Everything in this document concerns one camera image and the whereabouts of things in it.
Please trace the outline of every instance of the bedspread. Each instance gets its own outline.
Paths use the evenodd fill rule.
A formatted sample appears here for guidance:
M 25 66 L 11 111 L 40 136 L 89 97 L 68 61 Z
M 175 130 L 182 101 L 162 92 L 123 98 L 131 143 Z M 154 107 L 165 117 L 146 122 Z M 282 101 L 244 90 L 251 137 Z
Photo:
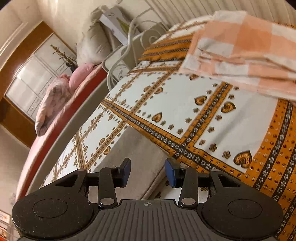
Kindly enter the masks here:
M 94 170 L 132 126 L 178 162 L 202 173 L 221 169 L 274 198 L 285 213 L 278 237 L 294 237 L 296 108 L 179 73 L 180 65 L 145 61 L 130 71 L 80 127 L 44 185 L 77 168 Z

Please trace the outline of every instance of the peach checkered blanket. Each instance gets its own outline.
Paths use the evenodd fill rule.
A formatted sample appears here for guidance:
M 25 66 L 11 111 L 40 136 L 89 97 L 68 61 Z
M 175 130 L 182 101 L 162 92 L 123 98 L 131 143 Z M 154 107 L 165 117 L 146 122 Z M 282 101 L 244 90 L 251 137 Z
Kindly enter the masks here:
M 296 30 L 245 11 L 215 12 L 194 34 L 180 71 L 295 101 Z

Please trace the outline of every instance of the round black pad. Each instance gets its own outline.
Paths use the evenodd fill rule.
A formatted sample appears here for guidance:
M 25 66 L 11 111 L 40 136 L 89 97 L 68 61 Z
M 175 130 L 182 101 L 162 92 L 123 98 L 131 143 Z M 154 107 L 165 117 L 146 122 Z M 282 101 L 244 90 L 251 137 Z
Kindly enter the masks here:
M 229 239 L 261 240 L 275 234 L 283 212 L 273 199 L 251 187 L 232 187 L 209 198 L 202 216 Z
M 67 208 L 66 202 L 56 198 L 48 198 L 37 202 L 33 207 L 33 211 L 41 218 L 56 218 L 63 215 Z
M 262 207 L 252 200 L 238 199 L 228 204 L 228 211 L 238 218 L 251 219 L 262 213 Z
M 54 195 L 28 195 L 12 209 L 16 228 L 34 239 L 60 239 L 78 233 L 92 215 L 88 199 L 79 193 L 67 193 L 65 188 L 55 188 Z

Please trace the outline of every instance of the folded blanket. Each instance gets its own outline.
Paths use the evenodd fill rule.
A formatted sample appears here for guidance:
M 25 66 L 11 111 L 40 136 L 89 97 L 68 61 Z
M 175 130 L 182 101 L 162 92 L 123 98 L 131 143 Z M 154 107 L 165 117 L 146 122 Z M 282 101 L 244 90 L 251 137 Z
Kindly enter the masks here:
M 72 97 L 69 89 L 69 77 L 65 74 L 55 78 L 46 90 L 36 116 L 37 136 L 43 136 L 50 124 Z
M 296 100 L 296 30 L 245 11 L 215 12 L 194 34 L 180 71 Z

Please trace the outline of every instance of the white box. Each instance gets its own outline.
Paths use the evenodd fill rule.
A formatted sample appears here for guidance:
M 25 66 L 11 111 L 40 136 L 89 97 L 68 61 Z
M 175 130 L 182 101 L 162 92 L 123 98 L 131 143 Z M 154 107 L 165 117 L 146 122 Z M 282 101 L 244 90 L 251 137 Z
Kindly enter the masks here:
M 130 21 L 127 20 L 120 9 L 117 6 L 109 9 L 100 17 L 101 23 L 107 26 L 114 36 L 123 44 L 128 43 L 128 30 Z M 136 30 L 134 35 L 139 34 L 140 32 Z

